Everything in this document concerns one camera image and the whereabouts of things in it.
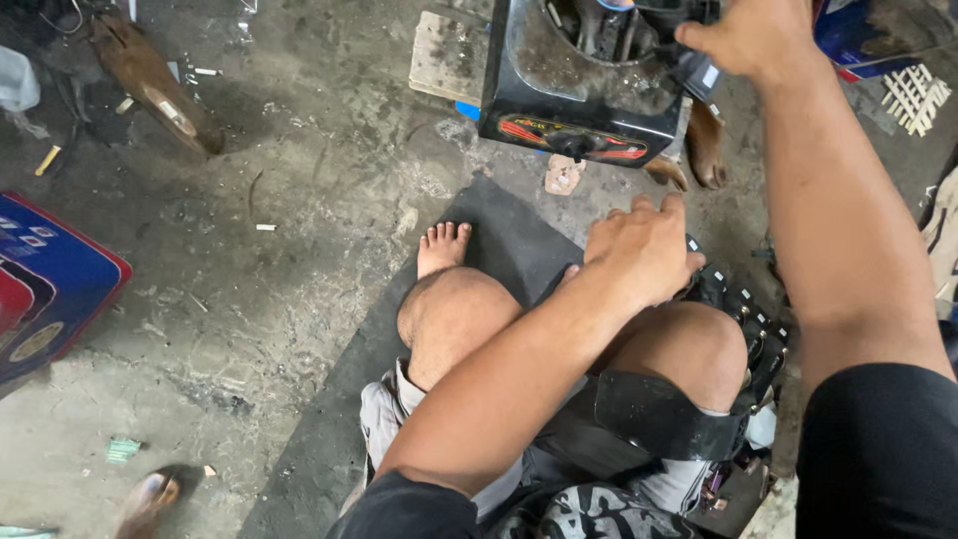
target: wooden board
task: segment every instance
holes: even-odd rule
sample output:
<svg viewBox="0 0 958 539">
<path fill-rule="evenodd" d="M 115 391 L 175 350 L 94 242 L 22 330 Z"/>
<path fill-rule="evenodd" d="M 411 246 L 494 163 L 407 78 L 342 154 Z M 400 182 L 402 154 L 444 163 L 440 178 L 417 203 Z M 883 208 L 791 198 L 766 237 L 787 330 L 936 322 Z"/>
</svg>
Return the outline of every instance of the wooden board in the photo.
<svg viewBox="0 0 958 539">
<path fill-rule="evenodd" d="M 479 106 L 488 52 L 489 34 L 484 29 L 422 12 L 416 27 L 409 87 Z"/>
</svg>

